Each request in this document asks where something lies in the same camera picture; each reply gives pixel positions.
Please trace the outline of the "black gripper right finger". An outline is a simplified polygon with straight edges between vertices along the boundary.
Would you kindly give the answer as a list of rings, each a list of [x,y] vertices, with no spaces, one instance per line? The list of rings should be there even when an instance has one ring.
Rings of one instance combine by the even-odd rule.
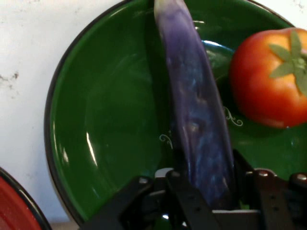
[[[233,151],[239,199],[260,216],[262,230],[307,228],[307,174],[295,172],[287,180],[267,168],[254,168]]]

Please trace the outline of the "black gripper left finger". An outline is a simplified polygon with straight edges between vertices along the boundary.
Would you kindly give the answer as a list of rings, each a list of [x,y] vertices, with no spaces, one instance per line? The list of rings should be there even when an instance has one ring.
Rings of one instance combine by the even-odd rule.
[[[173,230],[221,229],[199,190],[173,169],[162,169],[155,178],[132,178],[81,229],[152,230],[163,215]]]

